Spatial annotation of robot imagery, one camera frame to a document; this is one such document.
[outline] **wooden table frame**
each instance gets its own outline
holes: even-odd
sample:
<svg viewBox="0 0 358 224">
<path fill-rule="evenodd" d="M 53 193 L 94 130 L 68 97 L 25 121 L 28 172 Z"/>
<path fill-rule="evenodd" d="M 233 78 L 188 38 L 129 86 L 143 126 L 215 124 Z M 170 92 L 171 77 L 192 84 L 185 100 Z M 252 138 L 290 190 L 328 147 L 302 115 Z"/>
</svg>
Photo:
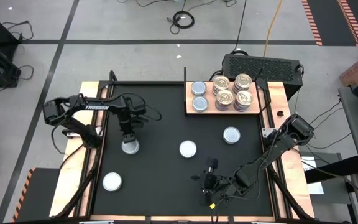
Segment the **wooden table frame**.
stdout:
<svg viewBox="0 0 358 224">
<path fill-rule="evenodd" d="M 281 82 L 268 82 L 270 97 L 271 97 L 271 110 L 273 114 L 273 122 L 275 127 L 279 127 L 282 123 L 290 116 L 290 109 L 288 107 L 287 97 L 285 95 L 285 90 L 283 83 Z M 96 97 L 98 90 L 100 88 L 99 82 L 83 82 L 80 92 L 88 97 Z M 100 97 L 106 98 L 108 94 L 107 88 L 101 90 Z M 265 105 L 263 91 L 259 90 L 260 102 L 262 107 Z M 277 116 L 278 111 L 283 111 L 284 116 Z M 93 111 L 79 111 L 74 114 L 74 118 L 78 121 L 81 121 L 84 124 L 91 124 L 93 119 Z M 267 111 L 263 111 L 263 118 L 265 127 L 270 127 L 269 120 L 267 116 Z M 105 112 L 99 111 L 95 112 L 96 125 L 102 125 L 104 120 Z M 66 146 L 65 154 L 71 154 L 79 145 L 82 144 L 81 138 L 69 139 Z M 80 149 L 67 163 L 63 166 L 60 171 L 59 179 L 57 182 L 57 187 L 55 191 L 55 196 L 53 198 L 52 207 L 50 210 L 50 216 L 56 215 L 60 212 L 67 202 L 71 199 L 73 194 L 79 187 L 81 173 L 85 163 L 88 163 L 88 171 L 94 162 L 94 156 L 96 154 L 96 149 L 90 149 L 89 160 L 85 162 L 86 149 Z M 282 158 L 282 167 L 285 176 L 285 182 L 287 184 L 287 189 L 291 192 L 295 200 L 303 208 L 303 210 L 310 215 L 314 216 L 313 207 L 311 204 L 310 196 L 308 193 L 307 183 L 305 175 L 303 172 L 303 166 L 301 163 L 301 158 L 299 153 L 295 151 L 287 151 L 284 153 Z M 277 163 L 273 163 L 274 168 L 277 170 Z M 78 209 L 78 215 L 84 216 L 87 214 L 87 205 L 90 196 L 90 185 L 85 190 L 82 198 L 81 205 Z M 282 218 L 287 217 L 285 210 L 285 203 L 283 200 L 283 195 L 280 189 L 275 185 L 276 196 L 278 200 L 278 212 L 279 216 Z M 273 214 L 273 217 L 252 217 L 252 216 L 241 216 L 234 217 L 235 222 L 247 222 L 247 221 L 259 221 L 259 222 L 269 222 L 274 221 L 277 214 Z M 292 210 L 292 215 L 296 218 L 296 214 Z M 120 215 L 91 215 L 92 220 L 146 220 L 146 216 L 120 216 Z M 161 217 L 161 216 L 151 216 L 151 221 L 211 221 L 210 216 L 192 216 L 192 217 Z M 219 221 L 228 221 L 229 217 L 219 216 Z"/>
</svg>

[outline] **yellow cable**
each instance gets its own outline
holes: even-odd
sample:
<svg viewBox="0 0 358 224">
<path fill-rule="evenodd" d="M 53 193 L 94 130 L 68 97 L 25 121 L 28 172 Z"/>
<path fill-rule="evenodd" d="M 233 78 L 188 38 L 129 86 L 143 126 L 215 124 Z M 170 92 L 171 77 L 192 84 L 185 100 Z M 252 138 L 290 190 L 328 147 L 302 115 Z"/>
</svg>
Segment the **yellow cable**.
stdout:
<svg viewBox="0 0 358 224">
<path fill-rule="evenodd" d="M 272 31 L 273 23 L 274 23 L 274 20 L 276 19 L 277 14 L 278 14 L 278 12 L 280 10 L 281 3 L 283 3 L 283 0 L 280 0 L 280 3 L 278 4 L 277 9 L 276 9 L 276 13 L 274 14 L 272 23 L 270 24 L 270 27 L 268 28 L 267 37 L 266 37 L 266 43 L 265 43 L 265 50 L 264 50 L 264 57 L 265 57 L 266 51 L 267 51 L 267 42 L 269 42 L 270 31 Z"/>
</svg>

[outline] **white paper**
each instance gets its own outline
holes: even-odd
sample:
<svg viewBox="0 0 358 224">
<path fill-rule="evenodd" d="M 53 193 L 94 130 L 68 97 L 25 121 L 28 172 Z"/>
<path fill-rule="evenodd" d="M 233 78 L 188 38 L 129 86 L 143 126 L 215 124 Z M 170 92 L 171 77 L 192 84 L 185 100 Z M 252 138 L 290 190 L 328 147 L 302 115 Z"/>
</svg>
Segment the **white paper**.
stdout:
<svg viewBox="0 0 358 224">
<path fill-rule="evenodd" d="M 304 171 L 308 171 L 314 169 L 313 167 L 317 167 L 316 161 L 314 160 L 313 156 L 302 156 L 302 161 L 310 165 L 308 166 L 302 163 Z M 308 189 L 309 189 L 309 194 L 324 194 L 323 186 L 321 185 L 321 182 L 308 184 Z"/>
</svg>

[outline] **round lid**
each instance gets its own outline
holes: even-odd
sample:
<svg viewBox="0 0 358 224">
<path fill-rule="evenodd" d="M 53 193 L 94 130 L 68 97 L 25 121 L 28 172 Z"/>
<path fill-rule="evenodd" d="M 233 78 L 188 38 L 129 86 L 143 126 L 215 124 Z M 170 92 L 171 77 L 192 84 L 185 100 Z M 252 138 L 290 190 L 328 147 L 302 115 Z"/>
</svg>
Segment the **round lid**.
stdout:
<svg viewBox="0 0 358 224">
<path fill-rule="evenodd" d="M 234 101 L 233 93 L 229 90 L 219 91 L 218 94 L 216 94 L 216 100 L 222 105 L 230 105 Z"/>
<path fill-rule="evenodd" d="M 236 76 L 235 82 L 241 88 L 248 88 L 251 86 L 252 78 L 247 74 L 240 74 L 240 75 Z"/>
<path fill-rule="evenodd" d="M 248 91 L 240 91 L 237 93 L 236 99 L 241 105 L 248 106 L 252 103 L 252 94 Z"/>
<path fill-rule="evenodd" d="M 122 179 L 116 172 L 108 173 L 103 178 L 103 187 L 108 191 L 116 191 L 120 188 Z"/>
<path fill-rule="evenodd" d="M 235 127 L 228 127 L 223 131 L 223 138 L 229 144 L 234 144 L 240 140 L 240 131 Z"/>
<path fill-rule="evenodd" d="M 193 82 L 191 84 L 191 92 L 194 95 L 203 95 L 206 92 L 206 84 L 202 81 Z"/>
<path fill-rule="evenodd" d="M 214 79 L 214 86 L 218 90 L 225 90 L 229 88 L 229 79 L 223 75 L 219 75 Z"/>
<path fill-rule="evenodd" d="M 129 142 L 129 143 L 121 143 L 121 148 L 126 154 L 135 154 L 139 151 L 139 142 L 137 140 Z"/>
<path fill-rule="evenodd" d="M 196 111 L 204 111 L 208 108 L 208 101 L 205 97 L 197 96 L 193 99 L 193 108 Z"/>
<path fill-rule="evenodd" d="M 191 158 L 196 154 L 197 146 L 192 141 L 184 141 L 179 147 L 180 154 L 185 158 Z"/>
</svg>

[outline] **copper-colored tray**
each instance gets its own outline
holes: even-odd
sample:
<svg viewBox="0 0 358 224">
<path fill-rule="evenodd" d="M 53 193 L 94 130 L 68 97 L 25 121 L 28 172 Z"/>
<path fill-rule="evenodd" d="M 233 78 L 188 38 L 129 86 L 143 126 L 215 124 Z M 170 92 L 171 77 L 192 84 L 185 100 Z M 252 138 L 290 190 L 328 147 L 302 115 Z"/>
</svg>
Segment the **copper-colored tray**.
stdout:
<svg viewBox="0 0 358 224">
<path fill-rule="evenodd" d="M 205 82 L 206 93 L 204 97 L 208 100 L 208 109 L 202 113 L 199 113 L 193 109 L 192 102 L 196 96 L 191 92 L 191 84 L 193 84 L 193 82 L 186 82 L 186 111 L 188 114 L 196 114 L 196 113 L 198 114 L 259 114 L 260 112 L 255 83 L 252 83 L 248 89 L 248 92 L 252 94 L 252 99 L 253 99 L 251 105 L 244 112 L 239 112 L 236 109 L 234 109 L 233 104 L 226 111 L 220 111 L 216 109 L 215 107 L 216 97 L 212 92 L 213 82 Z M 230 82 L 229 85 L 229 90 L 231 92 L 232 92 L 233 84 L 234 82 Z"/>
</svg>

